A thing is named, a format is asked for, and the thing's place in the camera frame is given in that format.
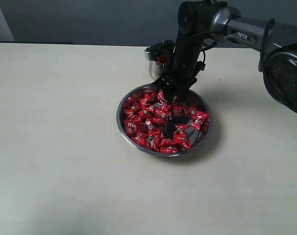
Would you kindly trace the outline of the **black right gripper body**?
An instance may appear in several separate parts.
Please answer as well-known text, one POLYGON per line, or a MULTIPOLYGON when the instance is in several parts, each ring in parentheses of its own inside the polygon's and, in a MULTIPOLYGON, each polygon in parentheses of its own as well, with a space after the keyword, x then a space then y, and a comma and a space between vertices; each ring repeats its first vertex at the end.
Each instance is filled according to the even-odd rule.
POLYGON ((195 78, 199 54, 205 40, 205 32, 178 32, 174 52, 168 71, 163 73, 153 85, 162 89, 186 90, 195 78))

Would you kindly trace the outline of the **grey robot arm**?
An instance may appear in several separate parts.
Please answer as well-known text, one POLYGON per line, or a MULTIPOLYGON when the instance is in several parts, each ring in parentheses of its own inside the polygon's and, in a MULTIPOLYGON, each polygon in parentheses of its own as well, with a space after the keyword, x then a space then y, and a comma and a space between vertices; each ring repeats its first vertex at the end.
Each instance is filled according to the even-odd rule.
POLYGON ((165 40, 145 49, 153 61, 166 58, 166 67, 155 80, 168 100, 183 96, 205 68, 199 60, 218 43, 245 45, 259 53, 258 70, 269 95, 297 113, 297 26, 241 16, 225 1, 185 1, 177 14, 175 41, 165 40))

